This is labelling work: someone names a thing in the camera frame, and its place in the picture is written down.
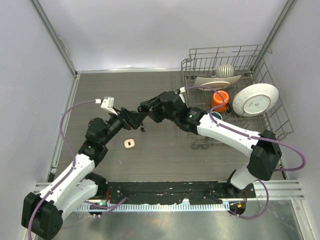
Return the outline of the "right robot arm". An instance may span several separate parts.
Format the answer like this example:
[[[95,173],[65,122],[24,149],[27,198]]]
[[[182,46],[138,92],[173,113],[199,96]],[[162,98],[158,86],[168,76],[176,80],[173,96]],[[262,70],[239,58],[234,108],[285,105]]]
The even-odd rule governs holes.
[[[141,102],[137,110],[147,113],[156,123],[170,120],[184,132],[215,139],[247,156],[248,163],[234,170],[227,179],[225,190],[233,198],[256,180],[270,180],[282,156],[272,131],[259,133],[219,120],[203,109],[188,107],[183,96],[174,91]]]

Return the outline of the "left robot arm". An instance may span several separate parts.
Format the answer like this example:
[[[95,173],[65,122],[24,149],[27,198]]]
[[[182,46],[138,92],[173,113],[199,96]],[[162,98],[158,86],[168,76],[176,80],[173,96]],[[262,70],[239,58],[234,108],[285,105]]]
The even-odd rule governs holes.
[[[106,179],[93,170],[106,156],[107,143],[122,129],[138,129],[146,116],[145,112],[122,108],[111,113],[108,121],[96,117],[88,123],[85,141],[78,153],[71,154],[70,165],[46,188],[24,198],[21,225],[29,240],[33,235],[53,239],[80,204],[106,195]]]

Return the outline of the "beige earbud charging case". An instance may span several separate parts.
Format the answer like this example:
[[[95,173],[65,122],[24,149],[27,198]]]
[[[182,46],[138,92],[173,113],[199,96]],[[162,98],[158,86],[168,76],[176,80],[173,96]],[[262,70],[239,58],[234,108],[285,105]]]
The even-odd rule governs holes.
[[[127,139],[124,141],[124,147],[126,149],[133,148],[136,145],[135,141],[133,139]]]

